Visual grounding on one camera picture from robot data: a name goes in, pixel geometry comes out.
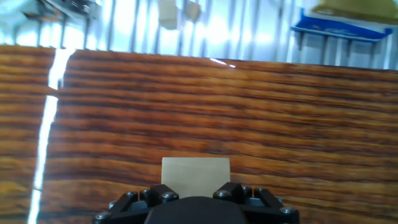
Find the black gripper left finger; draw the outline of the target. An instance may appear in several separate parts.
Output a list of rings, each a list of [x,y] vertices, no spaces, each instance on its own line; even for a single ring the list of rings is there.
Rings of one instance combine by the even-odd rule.
[[[92,224],[141,224],[158,205],[179,199],[179,194],[164,184],[140,192],[127,192],[109,203],[108,210],[92,218]]]

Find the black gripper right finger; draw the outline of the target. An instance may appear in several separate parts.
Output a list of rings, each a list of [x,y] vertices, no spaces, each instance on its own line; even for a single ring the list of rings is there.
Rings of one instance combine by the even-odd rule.
[[[236,205],[248,223],[299,224],[299,211],[285,206],[267,189],[227,182],[213,193],[213,198]]]

